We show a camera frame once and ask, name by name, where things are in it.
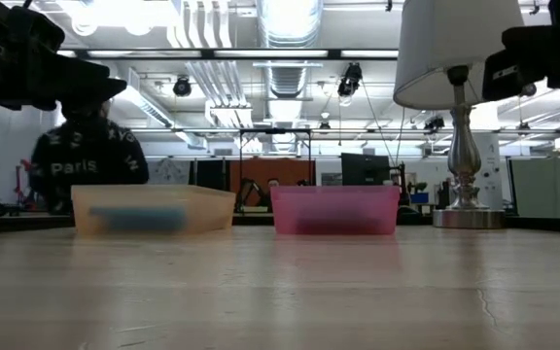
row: table surface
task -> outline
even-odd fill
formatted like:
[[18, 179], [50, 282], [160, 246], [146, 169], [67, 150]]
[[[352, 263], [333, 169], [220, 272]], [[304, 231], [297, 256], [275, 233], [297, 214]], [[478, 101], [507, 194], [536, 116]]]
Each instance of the table surface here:
[[560, 233], [0, 234], [0, 349], [560, 350]]

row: blue object in bin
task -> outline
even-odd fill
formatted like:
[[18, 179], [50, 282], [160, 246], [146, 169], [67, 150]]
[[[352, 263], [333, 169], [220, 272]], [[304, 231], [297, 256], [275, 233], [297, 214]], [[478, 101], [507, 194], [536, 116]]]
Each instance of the blue object in bin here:
[[409, 200], [412, 204], [427, 204], [429, 203], [429, 194], [427, 192], [410, 194]]
[[101, 216], [108, 229], [120, 231], [175, 231], [186, 227], [184, 207], [173, 208], [90, 208], [90, 215]]

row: pink plastic bin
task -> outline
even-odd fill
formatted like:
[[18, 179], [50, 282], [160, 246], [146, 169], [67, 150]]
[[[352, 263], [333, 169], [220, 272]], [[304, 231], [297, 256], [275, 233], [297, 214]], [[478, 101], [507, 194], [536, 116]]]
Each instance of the pink plastic bin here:
[[271, 188], [279, 234], [394, 234], [399, 187]]

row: white lampshade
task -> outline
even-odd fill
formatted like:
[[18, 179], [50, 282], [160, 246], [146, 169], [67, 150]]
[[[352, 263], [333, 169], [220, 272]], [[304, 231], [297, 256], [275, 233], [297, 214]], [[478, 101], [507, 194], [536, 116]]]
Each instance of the white lampshade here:
[[487, 57], [505, 47], [503, 31], [523, 26], [517, 0], [405, 0], [395, 102], [416, 110], [455, 106], [446, 69], [471, 67], [466, 101], [483, 101]]

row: ceiling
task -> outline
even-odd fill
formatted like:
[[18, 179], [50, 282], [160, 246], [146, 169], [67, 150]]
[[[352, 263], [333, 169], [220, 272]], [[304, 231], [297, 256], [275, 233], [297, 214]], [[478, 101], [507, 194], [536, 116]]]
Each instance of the ceiling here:
[[[166, 49], [170, 48], [166, 39], [166, 25], [170, 17], [166, 16], [168, 1], [145, 1], [142, 10], [138, 10], [135, 19], [155, 27], [146, 35], [131, 35], [124, 29], [123, 24], [111, 23], [109, 26], [99, 26], [91, 35], [83, 37], [75, 34], [72, 29], [72, 20], [68, 13], [62, 11], [61, 3], [70, 3], [77, 0], [34, 0], [34, 9], [47, 14], [53, 21], [60, 25], [66, 32], [66, 49], [119, 49], [134, 50], [141, 48]], [[114, 12], [109, 18], [118, 18], [123, 13], [122, 7], [129, 0], [122, 0], [120, 6], [114, 6]], [[549, 24], [549, 14], [546, 2], [541, 1], [542, 10], [534, 15], [529, 15], [533, 1], [520, 1], [523, 7], [524, 20], [527, 25]], [[4, 1], [10, 5], [17, 5], [20, 1]], [[399, 47], [403, 2], [396, 0], [392, 12], [385, 12], [386, 1], [373, 0], [325, 0], [323, 19], [317, 42], [319, 48], [330, 49], [391, 49]], [[236, 48], [257, 48], [260, 46], [257, 9], [254, 0], [230, 1], [229, 5], [229, 33], [230, 39]], [[334, 87], [339, 75], [347, 66], [346, 61], [321, 61], [321, 67], [311, 68], [307, 81], [306, 93], [303, 96], [303, 107], [300, 118], [294, 123], [295, 127], [310, 125], [317, 127], [321, 114], [330, 114], [332, 128], [365, 128], [375, 127], [375, 119], [382, 127], [407, 129], [416, 126], [423, 127], [425, 119], [432, 114], [442, 114], [447, 126], [451, 126], [450, 116], [446, 112], [429, 112], [404, 110], [393, 103], [392, 95], [395, 82], [397, 63], [395, 61], [364, 61], [361, 62], [365, 85], [360, 87], [353, 102], [348, 107], [340, 107]], [[172, 93], [172, 86], [179, 75], [188, 75], [185, 62], [182, 61], [118, 61], [109, 62], [115, 70], [127, 72], [134, 69], [141, 79], [140, 88], [145, 94], [167, 111], [178, 125], [190, 127], [212, 126], [204, 117], [204, 96], [196, 81], [191, 78], [192, 94], [188, 97], [176, 97]], [[268, 92], [264, 81], [263, 70], [253, 67], [253, 61], [237, 61], [238, 75], [247, 101], [252, 105], [252, 120], [254, 123], [269, 121], [266, 97]], [[545, 83], [538, 85], [535, 97], [518, 101], [517, 98], [499, 102], [500, 127], [512, 128], [520, 121], [531, 119], [534, 116], [550, 113], [560, 109], [560, 91], [548, 92]], [[157, 127], [151, 118], [143, 113], [134, 104], [125, 99], [117, 98], [114, 103], [111, 117], [123, 126], [131, 128]], [[533, 125], [540, 128], [560, 127], [560, 117], [553, 120]], [[358, 137], [381, 137], [378, 135], [346, 134], [343, 137], [356, 139]], [[501, 135], [502, 139], [515, 140], [517, 135]], [[536, 144], [554, 139], [553, 135], [534, 137]], [[166, 136], [158, 137], [160, 140], [178, 141], [177, 137], [168, 139]]]

